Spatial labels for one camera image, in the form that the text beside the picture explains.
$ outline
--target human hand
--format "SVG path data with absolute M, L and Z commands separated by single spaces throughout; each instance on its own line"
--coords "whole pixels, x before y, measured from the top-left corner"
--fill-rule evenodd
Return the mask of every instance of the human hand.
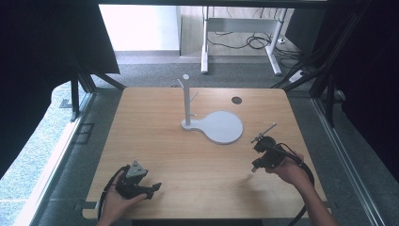
M 141 202 L 147 198 L 147 194 L 138 195 L 131 200 L 123 198 L 119 192 L 115 189 L 115 185 L 120 180 L 121 175 L 124 173 L 122 170 L 116 177 L 112 186 L 109 187 L 104 199 L 104 207 L 98 226 L 112 225 L 118 219 L 120 219 L 125 211 L 132 205 Z
M 295 154 L 303 161 L 303 154 Z M 311 180 L 306 171 L 299 167 L 290 157 L 285 157 L 280 165 L 273 169 L 265 169 L 265 171 L 268 173 L 276 173 L 279 178 L 296 188 L 301 188 L 303 185 L 307 184 L 311 185 Z

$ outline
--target white wall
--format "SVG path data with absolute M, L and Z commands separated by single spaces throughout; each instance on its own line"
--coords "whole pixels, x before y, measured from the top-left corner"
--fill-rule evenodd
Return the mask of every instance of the white wall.
M 178 7 L 100 5 L 114 51 L 179 50 Z

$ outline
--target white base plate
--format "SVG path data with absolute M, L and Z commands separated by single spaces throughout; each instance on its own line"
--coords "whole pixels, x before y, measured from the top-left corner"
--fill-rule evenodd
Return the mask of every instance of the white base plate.
M 196 130 L 204 133 L 217 144 L 231 144 L 236 141 L 244 130 L 240 118 L 229 111 L 216 111 L 202 120 L 191 120 L 189 125 L 182 121 L 184 130 Z

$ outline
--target white stand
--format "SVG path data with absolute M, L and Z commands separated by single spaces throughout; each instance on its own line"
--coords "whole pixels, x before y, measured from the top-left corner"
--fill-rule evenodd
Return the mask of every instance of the white stand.
M 182 128 L 187 131 L 200 131 L 216 144 L 231 144 L 236 141 L 244 130 L 240 118 L 229 111 L 216 111 L 202 120 L 191 120 L 190 103 L 197 93 L 190 99 L 189 76 L 183 75 L 183 82 L 178 80 L 184 90 L 185 119 Z
M 209 7 L 205 8 L 204 11 L 204 22 L 203 22 L 203 44 L 201 53 L 201 65 L 200 71 L 202 73 L 208 73 L 208 32 L 220 31 L 220 32 L 244 32 L 244 33 L 273 33 L 273 39 L 270 46 L 266 46 L 266 53 L 269 57 L 270 63 L 272 64 L 275 75 L 281 74 L 281 69 L 274 56 L 274 49 L 279 39 L 279 33 L 284 24 L 285 14 L 287 8 L 281 10 L 279 20 L 266 20 L 266 19 L 234 19 L 234 18 L 209 18 L 208 16 Z

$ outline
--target table leg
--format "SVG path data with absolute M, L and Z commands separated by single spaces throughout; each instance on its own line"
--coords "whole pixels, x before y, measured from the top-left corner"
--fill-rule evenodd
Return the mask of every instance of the table leg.
M 72 117 L 71 121 L 75 121 L 79 117 L 79 81 L 77 74 L 73 74 L 71 78 L 71 97 L 72 97 Z
M 279 33 L 281 32 L 282 26 L 284 25 L 285 15 L 287 14 L 287 8 L 283 8 L 281 10 L 281 14 L 279 15 L 279 20 L 275 28 L 275 32 L 273 33 L 273 39 L 269 46 L 266 46 L 266 53 L 269 57 L 270 63 L 272 65 L 273 71 L 275 75 L 281 75 L 281 69 L 279 68 L 279 64 L 276 61 L 276 57 L 274 56 L 274 49 L 276 48 L 277 40 L 279 39 Z
M 200 71 L 204 74 L 208 73 L 208 11 L 209 7 L 206 7 L 203 20 L 203 44 L 200 60 Z

